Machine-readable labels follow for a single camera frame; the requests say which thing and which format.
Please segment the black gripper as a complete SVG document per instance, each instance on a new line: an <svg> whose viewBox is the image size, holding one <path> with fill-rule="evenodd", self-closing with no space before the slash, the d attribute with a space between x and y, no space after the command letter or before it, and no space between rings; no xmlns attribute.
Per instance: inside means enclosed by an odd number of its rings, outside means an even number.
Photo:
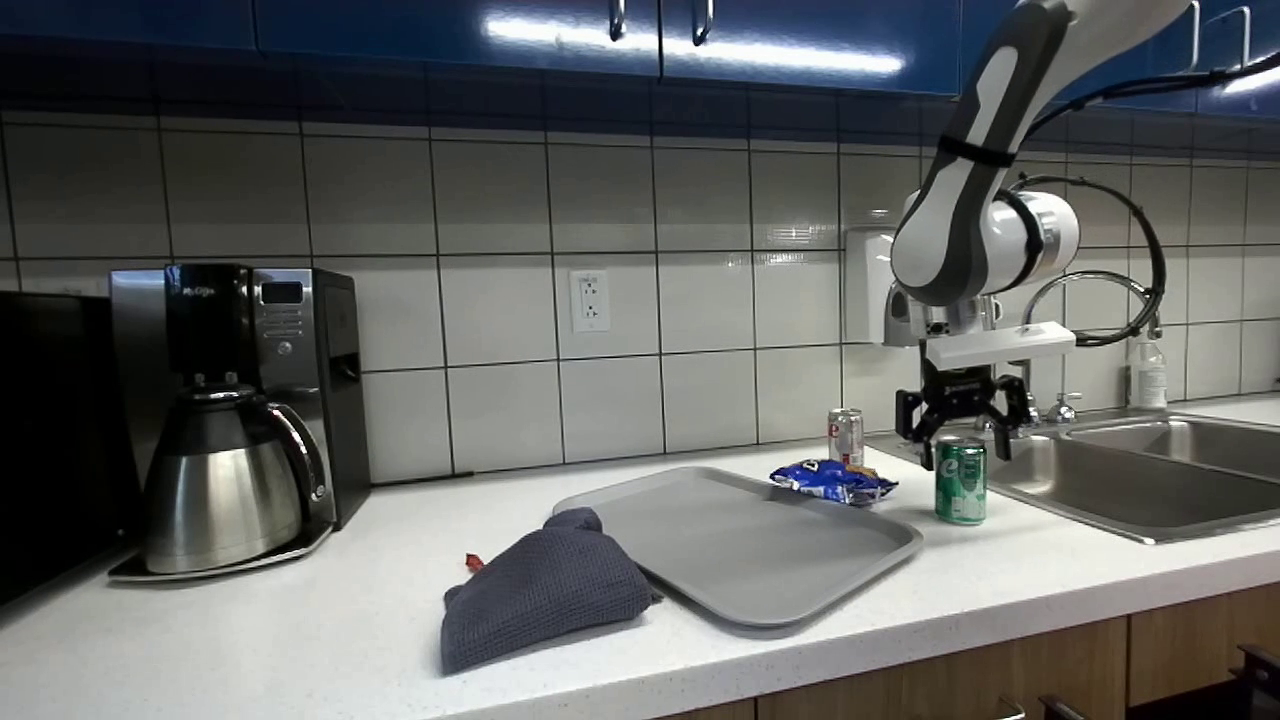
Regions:
<svg viewBox="0 0 1280 720"><path fill-rule="evenodd" d="M937 430L949 420L992 420L992 449L1012 458L1014 429L1032 420L1028 385L992 368L937 371L919 386L894 390L894 430L917 449L919 466L937 466Z"/></svg>

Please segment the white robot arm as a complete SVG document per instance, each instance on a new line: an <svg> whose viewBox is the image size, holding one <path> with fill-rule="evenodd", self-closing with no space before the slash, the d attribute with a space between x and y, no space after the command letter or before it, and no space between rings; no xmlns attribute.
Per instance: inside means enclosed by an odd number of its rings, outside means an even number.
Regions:
<svg viewBox="0 0 1280 720"><path fill-rule="evenodd" d="M992 327L983 300L1049 280L1077 261L1078 219L1054 191L1006 191L1032 118L1078 77L1150 38L1187 0L1014 0L980 50L924 185L893 232L894 290L924 313L919 390L894 394L894 430L931 462L951 420L988 420L996 452L1032 420L1018 374L998 363L1058 357L1078 337L1058 318Z"/></svg>

